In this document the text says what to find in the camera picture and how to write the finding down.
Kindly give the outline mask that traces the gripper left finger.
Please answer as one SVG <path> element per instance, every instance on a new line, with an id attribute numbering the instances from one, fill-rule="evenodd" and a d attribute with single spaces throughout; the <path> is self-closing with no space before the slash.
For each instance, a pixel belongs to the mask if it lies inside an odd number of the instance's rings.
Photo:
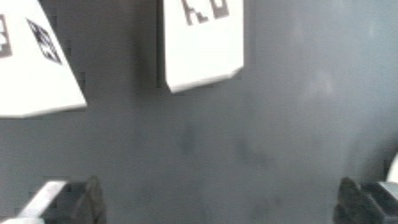
<path id="1" fill-rule="evenodd" d="M 99 178 L 49 180 L 15 215 L 17 224 L 106 224 Z"/>

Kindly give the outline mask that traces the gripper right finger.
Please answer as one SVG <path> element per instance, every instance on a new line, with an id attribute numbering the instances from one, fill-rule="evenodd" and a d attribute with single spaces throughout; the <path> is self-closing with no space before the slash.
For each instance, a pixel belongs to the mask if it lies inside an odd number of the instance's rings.
<path id="1" fill-rule="evenodd" d="M 333 224 L 398 224 L 398 183 L 340 179 Z"/>

